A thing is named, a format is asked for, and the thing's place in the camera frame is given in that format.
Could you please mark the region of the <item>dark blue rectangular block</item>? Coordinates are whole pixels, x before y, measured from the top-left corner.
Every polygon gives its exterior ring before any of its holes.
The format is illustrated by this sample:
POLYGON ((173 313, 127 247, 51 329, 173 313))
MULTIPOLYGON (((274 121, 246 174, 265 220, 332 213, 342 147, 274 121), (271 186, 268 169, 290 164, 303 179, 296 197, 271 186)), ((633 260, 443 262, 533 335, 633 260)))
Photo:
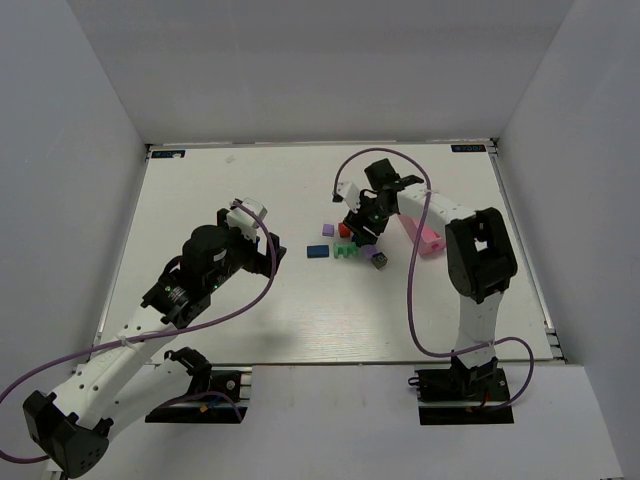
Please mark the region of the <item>dark blue rectangular block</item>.
POLYGON ((306 247, 306 256, 309 259, 328 258, 329 255, 330 255, 330 248, 327 244, 308 245, 306 247))

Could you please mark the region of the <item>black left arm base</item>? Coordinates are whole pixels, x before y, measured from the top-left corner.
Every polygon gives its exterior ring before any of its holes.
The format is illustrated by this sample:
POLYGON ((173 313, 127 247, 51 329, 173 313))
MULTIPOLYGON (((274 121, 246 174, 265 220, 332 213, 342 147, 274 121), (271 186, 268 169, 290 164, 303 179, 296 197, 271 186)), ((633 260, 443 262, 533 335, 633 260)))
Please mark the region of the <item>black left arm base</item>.
POLYGON ((190 388, 181 402, 152 410, 147 424, 239 425, 247 414, 252 370, 214 368, 205 386, 190 388))

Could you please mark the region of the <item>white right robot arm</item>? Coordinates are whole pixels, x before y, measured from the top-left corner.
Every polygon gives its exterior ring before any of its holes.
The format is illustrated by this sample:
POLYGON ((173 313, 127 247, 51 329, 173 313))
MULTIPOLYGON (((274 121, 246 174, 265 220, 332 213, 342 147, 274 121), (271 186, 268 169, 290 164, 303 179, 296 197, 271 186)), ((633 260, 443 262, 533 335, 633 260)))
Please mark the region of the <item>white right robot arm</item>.
POLYGON ((473 210, 431 188, 415 175, 400 176, 383 159, 365 169, 368 189, 337 181, 334 201, 344 202, 344 224, 360 247, 373 246, 392 216, 426 226, 445 243, 448 276, 460 298, 458 336, 450 354, 473 374, 496 362, 495 331, 499 305, 517 261, 501 212, 473 210))

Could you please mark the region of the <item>pink plastic box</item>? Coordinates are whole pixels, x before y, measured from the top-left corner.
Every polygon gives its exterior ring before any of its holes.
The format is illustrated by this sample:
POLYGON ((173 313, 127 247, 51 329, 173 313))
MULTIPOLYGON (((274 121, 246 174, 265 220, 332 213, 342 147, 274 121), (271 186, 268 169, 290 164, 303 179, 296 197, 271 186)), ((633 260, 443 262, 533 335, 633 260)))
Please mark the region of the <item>pink plastic box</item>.
POLYGON ((416 235, 419 221, 405 215, 400 215, 399 221, 410 240, 418 244, 418 255, 421 258, 426 258, 446 249, 444 238, 431 230, 427 225, 421 230, 417 242, 416 235))

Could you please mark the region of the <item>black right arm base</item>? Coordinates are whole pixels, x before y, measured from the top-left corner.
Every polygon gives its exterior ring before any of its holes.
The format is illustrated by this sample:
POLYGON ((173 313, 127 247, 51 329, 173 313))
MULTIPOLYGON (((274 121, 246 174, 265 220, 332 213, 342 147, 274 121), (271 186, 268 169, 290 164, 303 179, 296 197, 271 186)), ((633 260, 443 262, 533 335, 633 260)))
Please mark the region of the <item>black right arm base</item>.
POLYGON ((463 390, 453 383, 448 369, 416 370, 408 386, 417 394, 421 426, 508 425, 514 423, 507 402, 510 391, 505 372, 499 368, 489 379, 463 390))

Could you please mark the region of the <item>red cube block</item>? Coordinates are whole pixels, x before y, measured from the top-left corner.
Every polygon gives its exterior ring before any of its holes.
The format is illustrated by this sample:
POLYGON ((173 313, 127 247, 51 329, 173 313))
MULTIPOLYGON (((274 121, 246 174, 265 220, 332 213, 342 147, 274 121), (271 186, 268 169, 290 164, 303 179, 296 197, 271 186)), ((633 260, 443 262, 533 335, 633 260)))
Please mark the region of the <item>red cube block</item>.
POLYGON ((338 224, 338 233, 341 238, 349 238, 351 236, 351 231, 344 223, 338 224))

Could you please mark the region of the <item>green hospital arch block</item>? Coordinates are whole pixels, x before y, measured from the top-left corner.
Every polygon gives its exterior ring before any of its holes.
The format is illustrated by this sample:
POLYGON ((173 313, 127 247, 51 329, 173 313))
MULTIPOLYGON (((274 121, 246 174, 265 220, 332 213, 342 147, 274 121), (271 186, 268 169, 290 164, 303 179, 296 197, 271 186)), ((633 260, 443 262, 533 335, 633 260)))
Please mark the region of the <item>green hospital arch block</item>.
POLYGON ((359 247, 353 242, 333 244, 333 256, 335 259, 356 257, 358 253, 359 247))

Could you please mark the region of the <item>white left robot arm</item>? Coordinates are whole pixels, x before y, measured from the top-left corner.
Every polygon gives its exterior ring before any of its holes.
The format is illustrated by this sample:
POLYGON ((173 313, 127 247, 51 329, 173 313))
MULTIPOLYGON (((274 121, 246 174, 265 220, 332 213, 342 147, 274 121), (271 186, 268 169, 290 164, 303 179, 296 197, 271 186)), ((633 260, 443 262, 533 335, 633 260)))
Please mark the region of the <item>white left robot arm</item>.
POLYGON ((156 407, 214 395, 210 362, 188 347, 166 352, 144 378, 136 375, 175 334, 189 330, 235 273, 274 277, 286 250, 273 233, 259 246, 265 216, 251 199, 219 210, 216 224, 192 232, 101 353, 50 393, 35 391, 25 400, 31 438, 67 478, 88 473, 123 429, 156 407))

